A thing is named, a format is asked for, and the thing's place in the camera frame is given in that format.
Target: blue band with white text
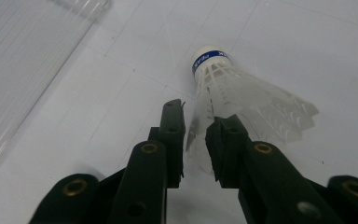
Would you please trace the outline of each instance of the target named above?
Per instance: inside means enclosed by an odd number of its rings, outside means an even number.
[[[193,63],[193,74],[196,73],[197,68],[206,60],[212,58],[212,57],[225,57],[228,58],[227,54],[221,50],[212,50],[212,51],[208,51],[204,54],[202,54],[201,56],[199,56],[199,58]]]

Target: badminton birdie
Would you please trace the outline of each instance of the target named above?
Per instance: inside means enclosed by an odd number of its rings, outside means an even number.
[[[204,171],[212,172],[205,134],[214,117],[237,115],[253,141],[278,146],[300,140],[302,131],[313,127],[312,116],[318,113],[313,104],[241,71],[222,49],[205,46],[193,62],[197,102],[187,150]]]

